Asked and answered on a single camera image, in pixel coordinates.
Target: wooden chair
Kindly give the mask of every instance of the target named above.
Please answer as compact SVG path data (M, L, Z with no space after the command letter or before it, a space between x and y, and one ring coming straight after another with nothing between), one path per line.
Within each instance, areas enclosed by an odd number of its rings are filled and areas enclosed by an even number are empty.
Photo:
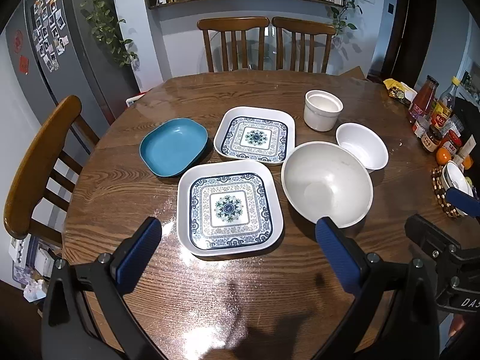
M247 35L246 31L252 28L259 28L258 34L258 70L263 70L263 55L265 49L265 27L268 27L270 20L266 17L217 17L215 19L201 19L197 23L197 28L203 31L203 42L205 43L205 53L207 56L208 71L213 72L212 49L210 48L210 37L208 30L220 32L222 41L222 65L223 71L229 70L229 61L227 57L227 41L225 39L225 32L230 31L232 38L232 65L233 70L239 68L237 57L237 37L236 31L241 31L241 51L242 68L248 68L247 60Z
M69 203L49 190L47 182L51 178L69 192L74 191L75 184L53 168L58 158L75 173L82 171L80 164L63 151L65 138L74 122L93 146L98 143L97 135L80 116L81 110L82 103L77 96L66 97L30 144L10 186L3 212L5 229L12 237L24 239L32 234L62 247L62 234L34 220L32 214L42 198L68 210Z
M292 33L292 51L290 53L290 70L295 70L297 54L297 32L300 33L300 62L298 71L304 71L305 68L305 34L310 35L310 47L308 52L308 72L314 70L314 43L315 35L327 35L325 42L325 52L323 53L322 73L327 71L328 56L330 55L330 45L332 35L335 35L335 28L328 24L316 23L315 21L306 21L298 19L289 19L288 17L276 16L272 19L273 26L277 29L277 70L283 69L283 37L282 29Z

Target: blue rectangular dish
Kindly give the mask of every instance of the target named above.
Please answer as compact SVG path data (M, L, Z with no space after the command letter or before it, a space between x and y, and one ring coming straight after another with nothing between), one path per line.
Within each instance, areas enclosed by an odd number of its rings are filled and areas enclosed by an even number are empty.
M157 176L172 177L186 171L204 152L205 127L187 119L172 119L150 132L140 143L140 157Z

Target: sauce bottle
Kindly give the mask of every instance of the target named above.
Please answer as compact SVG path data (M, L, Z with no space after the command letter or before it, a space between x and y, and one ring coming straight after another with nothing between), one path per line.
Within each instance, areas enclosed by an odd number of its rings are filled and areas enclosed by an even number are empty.
M437 87L438 82L433 77L427 76L427 80L413 99L409 112L407 113L407 118L411 124L415 123L417 117L423 116L428 112L430 103L435 97Z
M457 87L460 81L457 77L452 77L452 84L443 92L438 98L438 102L431 115L431 123L436 128L442 128L445 122L452 115L453 107L455 107L455 95L457 94Z

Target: wooden dining table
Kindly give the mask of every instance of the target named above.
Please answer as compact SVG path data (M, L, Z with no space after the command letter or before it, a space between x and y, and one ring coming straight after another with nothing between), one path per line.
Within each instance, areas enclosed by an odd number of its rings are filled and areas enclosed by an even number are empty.
M333 93L344 108L335 127L316 132L303 121L305 93ZM345 122L360 123L385 142L387 166L370 174L373 204L366 218L345 229L365 252L407 263L433 261L406 236L405 220L418 212L465 247L480 246L478 223L450 219L431 184L435 157L422 149L404 105L385 87L369 81L291 71L237 70L169 79L127 109L102 137L79 176L71 197L63 252L70 264L113 252L147 216L162 224L162 240L128 307L169 359L310 359L342 320L353 297L346 294L315 241L314 224L289 204L281 166L269 166L284 218L274 248L257 255L213 261L190 254L176 228L179 176L159 178L139 155L143 137L167 120L186 117L213 141L225 112L246 105L282 110L295 120L296 145L335 142ZM211 144L198 163L230 161ZM90 307L105 340L120 349L95 297ZM386 295L361 346L371 344L388 304Z

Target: blue and white patterned plate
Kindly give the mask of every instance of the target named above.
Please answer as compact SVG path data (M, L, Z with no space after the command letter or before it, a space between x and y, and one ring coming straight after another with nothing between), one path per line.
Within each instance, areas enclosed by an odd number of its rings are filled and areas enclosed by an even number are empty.
M214 147L229 158L281 164L295 146L295 122L285 112L236 107L225 113Z
M177 233L193 254L263 249L278 239L282 228L273 178L261 163L196 166L178 184Z

